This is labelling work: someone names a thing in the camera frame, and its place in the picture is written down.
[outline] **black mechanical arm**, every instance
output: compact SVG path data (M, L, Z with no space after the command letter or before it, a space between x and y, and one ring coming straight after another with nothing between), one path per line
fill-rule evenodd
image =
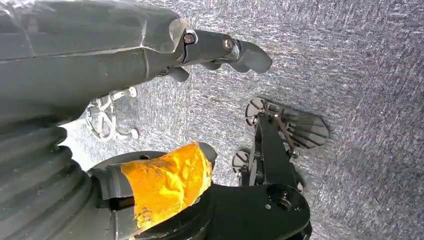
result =
M184 66L195 64L263 73L272 61L251 42L187 30L166 9L125 1L2 1L0 240L294 239L310 233L309 207L288 170L283 142L260 115L256 135L270 141L261 144L262 158L282 162L272 174L266 164L253 171L249 163L247 173L269 180L213 184L197 204L140 234L132 190L117 169L164 153L116 156L86 173L68 147L58 146L67 136L58 125L77 119L92 99L165 75L183 82L189 76ZM202 150L215 160L210 146Z

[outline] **caster wheel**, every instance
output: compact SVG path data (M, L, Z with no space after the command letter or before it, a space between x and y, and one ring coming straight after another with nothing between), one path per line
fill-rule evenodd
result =
M245 118L249 126L255 126L257 123L256 115L265 111L265 101L260 97L252 98L246 107Z
M232 158L232 170L234 173L240 173L241 169L249 165L249 153L245 149L238 150Z

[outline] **gray carpet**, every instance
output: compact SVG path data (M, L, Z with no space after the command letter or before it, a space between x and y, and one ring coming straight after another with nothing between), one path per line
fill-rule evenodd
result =
M312 239L423 239L422 1L143 2L173 9L191 28L254 42L273 66L265 74L194 66L186 83L165 77L137 86L138 97L117 107L122 128L137 127L140 140L101 143L85 126L68 127L85 168L129 151L204 141L219 154L215 182L235 185L231 157L253 136L244 110L249 98L264 96L321 116L330 128L327 146L296 160L308 183Z

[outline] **metal wheel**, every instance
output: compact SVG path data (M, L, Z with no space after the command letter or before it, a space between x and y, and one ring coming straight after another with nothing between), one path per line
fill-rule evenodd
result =
M234 173L238 174L243 167L249 165L249 157L250 154L245 149L238 150L235 153L232 158L232 170Z
M108 95L91 101L85 109L85 122L90 128L91 133L100 141L106 142L114 137L118 137L121 140L129 137L133 139L139 138L139 133L136 129L131 129L129 133L122 133L117 130L117 116L114 103L124 96L135 98L137 96L137 89L131 86L121 91L113 91Z
M266 110L265 101L260 97L254 97L252 98L246 107L245 112L245 119L246 123L249 126L255 126L256 125L256 115L260 112L264 112Z

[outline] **yellow tape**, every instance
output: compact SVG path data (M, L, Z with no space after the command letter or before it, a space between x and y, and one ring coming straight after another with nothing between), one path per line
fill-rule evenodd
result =
M197 143L156 159L127 162L121 172L134 194L139 232L191 206L212 181L212 164Z

